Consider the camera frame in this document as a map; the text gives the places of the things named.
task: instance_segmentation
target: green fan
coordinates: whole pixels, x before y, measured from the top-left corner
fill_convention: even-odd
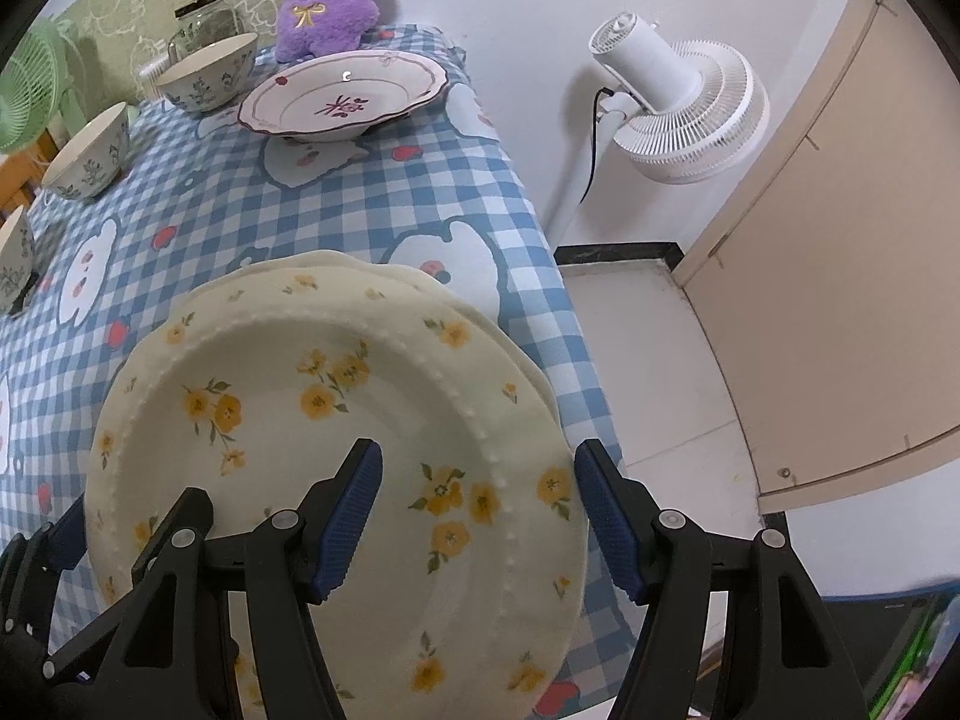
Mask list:
[[[37,19],[0,74],[0,153],[37,141],[58,111],[71,138],[86,126],[64,46],[80,52],[69,37],[73,25],[61,26],[63,33],[51,20]]]

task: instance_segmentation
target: fan grille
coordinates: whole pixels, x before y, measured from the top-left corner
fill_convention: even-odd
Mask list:
[[[629,37],[636,25],[637,14],[621,13],[593,33],[593,37],[590,38],[590,50],[594,55],[604,55],[614,49],[620,41]]]
[[[0,74],[0,152],[29,146],[64,93],[66,55],[54,23],[38,19]]]
[[[766,91],[735,49],[710,41],[675,49],[703,76],[698,98],[675,113],[634,117],[616,134],[645,175],[668,184],[692,183],[728,167],[769,119]]]

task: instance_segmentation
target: blue checkered tablecloth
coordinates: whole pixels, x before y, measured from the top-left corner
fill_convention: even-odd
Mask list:
[[[433,57],[451,84],[469,88],[463,52],[439,30],[390,26],[368,34],[366,44]],[[272,71],[266,53],[256,80]],[[179,295],[250,261],[325,248],[385,262],[411,234],[449,245],[457,240],[449,234],[453,220],[493,252],[503,274],[500,324],[549,377],[570,443],[600,437],[619,460],[610,410],[560,271],[496,134],[485,127],[480,136],[462,135],[438,100],[358,138],[366,156],[302,183],[277,180],[269,139],[239,127],[229,113],[196,119],[155,104],[131,129],[126,172],[96,202],[41,193],[29,214],[40,285],[21,314],[0,317],[0,375],[11,400],[0,541],[56,520],[83,492],[85,456],[110,383]],[[306,146],[295,171],[309,172],[316,158]],[[64,322],[67,293],[83,304],[91,289],[66,283],[67,270],[85,242],[112,228],[109,220],[116,234],[102,289],[92,307],[67,300],[73,308]],[[64,574],[52,646],[103,608],[85,559]],[[613,696],[634,643],[592,540],[583,618],[539,716],[559,717]]]

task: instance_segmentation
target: yellow bow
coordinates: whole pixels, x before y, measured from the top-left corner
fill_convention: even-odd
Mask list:
[[[302,5],[294,5],[294,16],[299,16],[299,21],[296,23],[296,29],[300,29],[302,26],[313,26],[313,17],[314,15],[320,15],[326,13],[326,5],[322,2],[315,2],[315,4],[304,7]]]

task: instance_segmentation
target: fan head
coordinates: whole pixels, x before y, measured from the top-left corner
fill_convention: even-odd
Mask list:
[[[37,19],[0,74],[0,152],[33,143],[56,114],[66,88],[66,55],[54,23]]]
[[[673,50],[702,77],[699,94],[679,110],[630,119],[614,139],[648,178],[691,184],[736,165],[752,151],[770,121],[770,101],[736,49],[696,40]]]
[[[635,13],[601,25],[590,38],[590,53],[652,113],[684,108],[703,84],[697,69]]]

